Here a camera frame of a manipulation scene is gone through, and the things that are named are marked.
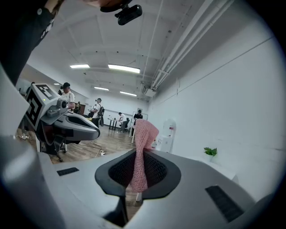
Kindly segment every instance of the black camera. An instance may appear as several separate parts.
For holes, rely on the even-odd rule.
[[[123,4],[116,5],[114,7],[101,7],[100,11],[107,13],[122,9],[122,11],[115,14],[115,17],[118,18],[119,25],[125,25],[142,15],[142,7],[140,5],[134,5],[129,8],[128,4],[131,1],[132,0],[124,0]]]
[[[142,15],[142,7],[140,5],[134,5],[131,8],[125,7],[115,15],[118,18],[119,25],[125,25],[128,22],[138,18]]]

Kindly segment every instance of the white ceiling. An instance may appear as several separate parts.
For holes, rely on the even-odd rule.
[[[124,26],[118,25],[115,12],[102,13],[80,0],[65,1],[52,30],[33,53],[83,87],[97,86],[114,92],[122,90],[140,94],[141,82],[150,85],[166,47],[170,43],[165,53],[168,54],[184,31],[184,24],[179,26],[179,23],[185,13],[191,8],[190,15],[186,15],[183,21],[188,23],[202,2],[164,0],[144,80],[143,72],[161,0],[133,0],[130,6],[141,5],[143,15]],[[91,69],[72,70],[69,67],[72,64],[89,64]],[[108,64],[140,68],[141,73],[109,70]]]

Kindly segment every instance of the wooden floor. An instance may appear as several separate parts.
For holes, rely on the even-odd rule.
[[[109,126],[100,127],[101,134],[98,139],[92,141],[81,141],[79,144],[68,144],[66,153],[59,153],[60,157],[64,162],[68,161],[80,161],[95,157],[101,157],[99,152],[101,149],[106,154],[119,152],[122,150],[128,150],[135,148],[135,144],[131,143],[129,133],[118,134],[117,131],[109,130]],[[17,134],[22,136],[22,131],[18,129]],[[36,135],[34,132],[29,131],[29,139],[27,140],[30,144],[36,147]],[[56,156],[50,155],[50,159],[53,164],[60,163]],[[126,208],[128,218],[138,211],[141,204],[135,201],[136,193],[134,193],[130,186],[126,189]]]

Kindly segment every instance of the pink knitted cloth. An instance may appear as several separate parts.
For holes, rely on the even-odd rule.
[[[136,158],[134,165],[133,178],[130,182],[132,189],[136,192],[143,192],[147,187],[147,179],[144,170],[143,149],[151,148],[157,137],[159,130],[150,122],[144,119],[136,120],[135,145]]]

